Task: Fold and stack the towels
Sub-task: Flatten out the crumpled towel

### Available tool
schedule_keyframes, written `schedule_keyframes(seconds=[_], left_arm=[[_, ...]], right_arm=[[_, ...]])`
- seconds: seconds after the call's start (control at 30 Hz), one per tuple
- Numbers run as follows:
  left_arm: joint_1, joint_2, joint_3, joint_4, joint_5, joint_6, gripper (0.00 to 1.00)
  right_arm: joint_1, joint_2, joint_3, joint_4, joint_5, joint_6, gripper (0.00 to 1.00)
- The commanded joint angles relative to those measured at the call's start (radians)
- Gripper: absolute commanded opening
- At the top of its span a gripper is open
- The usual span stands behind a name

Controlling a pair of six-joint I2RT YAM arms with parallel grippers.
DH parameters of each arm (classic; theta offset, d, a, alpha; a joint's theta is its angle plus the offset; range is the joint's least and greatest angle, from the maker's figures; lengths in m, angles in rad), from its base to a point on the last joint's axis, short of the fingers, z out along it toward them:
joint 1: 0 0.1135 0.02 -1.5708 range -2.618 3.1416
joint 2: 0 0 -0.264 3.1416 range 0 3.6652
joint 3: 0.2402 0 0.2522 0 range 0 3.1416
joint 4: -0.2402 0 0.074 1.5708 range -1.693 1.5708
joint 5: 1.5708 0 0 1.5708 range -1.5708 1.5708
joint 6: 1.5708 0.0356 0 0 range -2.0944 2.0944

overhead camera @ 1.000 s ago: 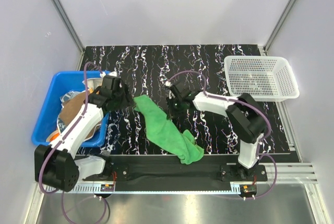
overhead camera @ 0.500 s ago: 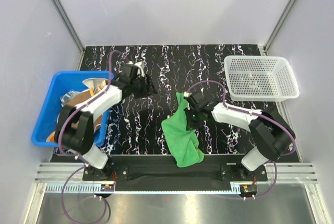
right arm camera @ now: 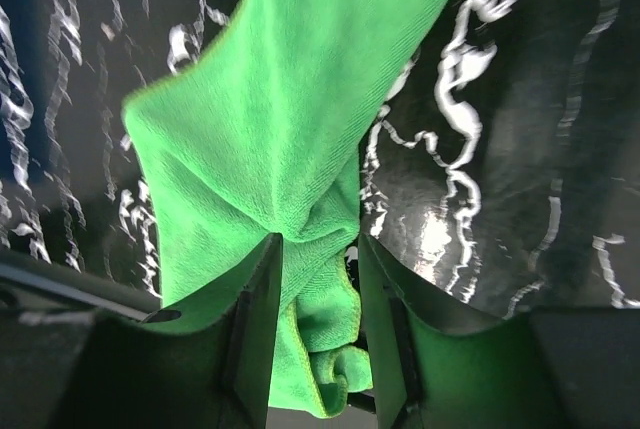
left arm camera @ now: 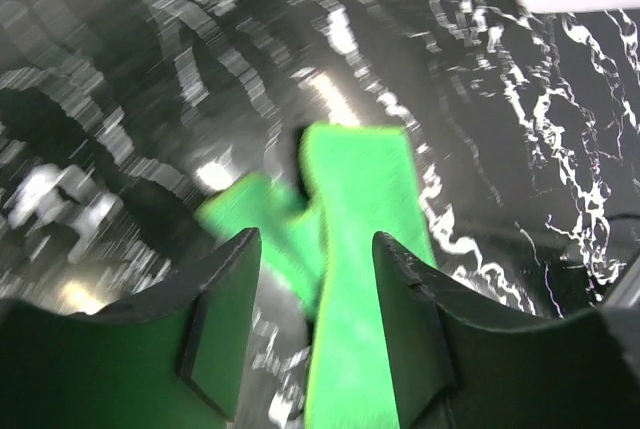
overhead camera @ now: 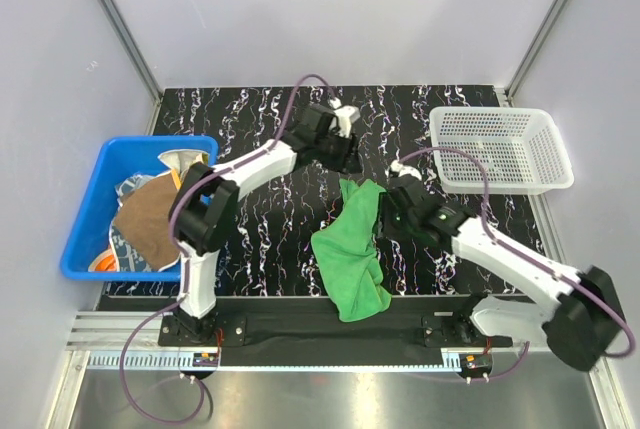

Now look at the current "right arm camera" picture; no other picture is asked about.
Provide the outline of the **green microfiber towel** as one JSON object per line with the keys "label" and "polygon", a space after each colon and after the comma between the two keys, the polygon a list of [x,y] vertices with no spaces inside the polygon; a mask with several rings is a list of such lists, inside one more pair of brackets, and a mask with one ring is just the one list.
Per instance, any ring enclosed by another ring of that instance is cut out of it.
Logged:
{"label": "green microfiber towel", "polygon": [[125,101],[165,305],[283,237],[273,407],[331,418],[372,387],[344,261],[359,144],[446,2],[241,0],[196,63]]}

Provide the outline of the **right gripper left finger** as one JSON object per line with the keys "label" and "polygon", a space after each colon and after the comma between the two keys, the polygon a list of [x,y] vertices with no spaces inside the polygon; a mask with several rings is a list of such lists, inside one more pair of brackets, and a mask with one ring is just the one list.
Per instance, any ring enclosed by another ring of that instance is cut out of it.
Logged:
{"label": "right gripper left finger", "polygon": [[5,250],[5,428],[262,428],[282,238],[161,308],[150,294]]}

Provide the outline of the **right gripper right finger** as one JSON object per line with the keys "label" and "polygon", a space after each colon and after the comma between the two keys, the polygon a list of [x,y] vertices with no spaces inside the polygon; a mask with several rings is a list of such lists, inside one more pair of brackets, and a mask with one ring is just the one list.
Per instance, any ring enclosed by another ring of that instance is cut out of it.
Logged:
{"label": "right gripper right finger", "polygon": [[382,428],[635,428],[639,313],[548,308],[495,319],[358,241]]}

